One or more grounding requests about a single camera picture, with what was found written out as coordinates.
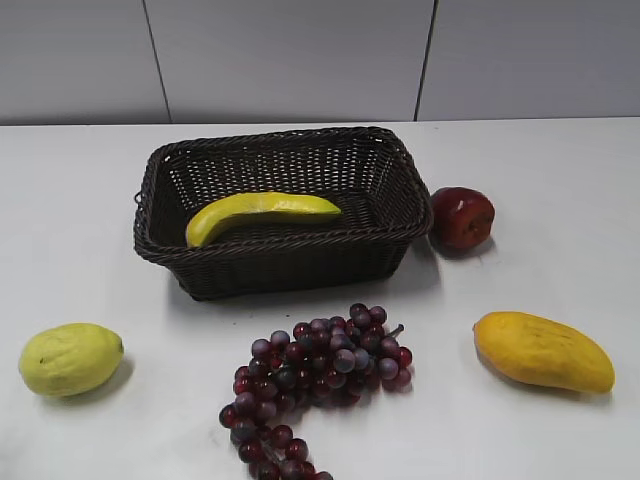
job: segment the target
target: wicker basket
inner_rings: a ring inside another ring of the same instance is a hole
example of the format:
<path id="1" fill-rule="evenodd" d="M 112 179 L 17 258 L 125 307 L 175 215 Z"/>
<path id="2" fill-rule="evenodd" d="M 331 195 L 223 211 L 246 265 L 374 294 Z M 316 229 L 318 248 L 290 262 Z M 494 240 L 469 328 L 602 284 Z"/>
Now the wicker basket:
<path id="1" fill-rule="evenodd" d="M 323 225 L 239 227 L 209 246 L 186 246 L 199 209 L 263 191 L 325 197 L 343 214 Z M 377 127 L 166 145 L 151 155 L 136 201 L 135 251 L 171 270 L 196 300 L 388 277 L 433 217 L 411 155 Z"/>

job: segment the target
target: artificial apple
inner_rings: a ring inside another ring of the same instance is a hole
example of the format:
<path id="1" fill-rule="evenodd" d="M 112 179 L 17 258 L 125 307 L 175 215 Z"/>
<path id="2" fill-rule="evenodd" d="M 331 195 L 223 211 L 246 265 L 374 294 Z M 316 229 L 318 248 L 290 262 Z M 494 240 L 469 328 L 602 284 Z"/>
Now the artificial apple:
<path id="1" fill-rule="evenodd" d="M 439 246 L 464 251 L 489 238 L 496 212 L 482 193 L 465 187 L 441 188 L 432 195 L 431 206 L 431 235 Z"/>

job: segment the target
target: basket rim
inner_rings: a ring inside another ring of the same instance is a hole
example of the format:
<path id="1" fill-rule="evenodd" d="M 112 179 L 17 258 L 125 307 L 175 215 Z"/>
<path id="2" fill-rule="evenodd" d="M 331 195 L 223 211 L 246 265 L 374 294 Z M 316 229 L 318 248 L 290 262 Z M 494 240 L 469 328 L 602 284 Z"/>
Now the basket rim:
<path id="1" fill-rule="evenodd" d="M 392 224 L 370 228 L 341 228 L 323 232 L 306 232 L 287 234 L 283 237 L 265 239 L 235 240 L 223 243 L 212 243 L 205 247 L 165 246 L 159 245 L 150 236 L 150 218 L 155 194 L 156 176 L 159 164 L 176 150 L 198 149 L 220 144 L 225 149 L 250 145 L 271 145 L 283 141 L 298 139 L 307 142 L 322 139 L 326 136 L 348 135 L 350 137 L 374 137 L 395 145 L 401 156 L 401 163 L 410 176 L 407 188 L 411 188 L 419 198 L 419 212 L 412 222 Z M 411 154 L 403 142 L 392 130 L 376 126 L 358 127 L 324 127 L 317 129 L 295 129 L 260 134 L 237 135 L 214 138 L 196 138 L 173 142 L 157 148 L 149 157 L 141 190 L 135 195 L 138 204 L 134 224 L 135 251 L 153 263 L 171 263 L 168 257 L 180 257 L 182 261 L 202 260 L 203 257 L 228 257 L 240 254 L 275 252 L 282 249 L 303 248 L 327 245 L 345 245 L 354 242 L 406 242 L 420 237 L 431 228 L 433 212 L 429 201 L 429 191 L 422 181 Z"/>

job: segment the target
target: mango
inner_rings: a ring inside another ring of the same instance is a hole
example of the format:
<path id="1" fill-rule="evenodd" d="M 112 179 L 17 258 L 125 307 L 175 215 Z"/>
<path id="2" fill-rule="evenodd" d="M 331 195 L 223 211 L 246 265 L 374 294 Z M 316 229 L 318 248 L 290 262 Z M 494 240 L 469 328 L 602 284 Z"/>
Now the mango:
<path id="1" fill-rule="evenodd" d="M 567 325 L 528 313 L 493 312 L 473 331 L 480 354 L 513 380 L 586 393 L 607 393 L 615 383 L 605 351 Z"/>

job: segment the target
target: white table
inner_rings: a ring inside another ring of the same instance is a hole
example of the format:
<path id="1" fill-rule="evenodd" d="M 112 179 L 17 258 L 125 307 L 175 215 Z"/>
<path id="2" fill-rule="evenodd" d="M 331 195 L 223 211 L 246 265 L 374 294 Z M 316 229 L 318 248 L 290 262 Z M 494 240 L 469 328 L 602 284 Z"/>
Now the white table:
<path id="1" fill-rule="evenodd" d="M 640 119 L 382 124 L 431 189 L 494 202 L 494 248 L 463 261 L 409 250 L 387 282 L 193 302 L 133 251 L 148 155 L 186 138 L 292 125 L 2 127 L 0 478 L 247 479 L 219 426 L 255 338 L 364 301 L 407 327 L 413 393 L 294 425 L 336 479 L 640 477 Z M 613 395 L 515 387 L 476 358 L 483 314 L 528 311 L 595 338 Z M 33 395 L 17 361 L 48 327 L 100 323 L 127 360 L 100 390 Z"/>

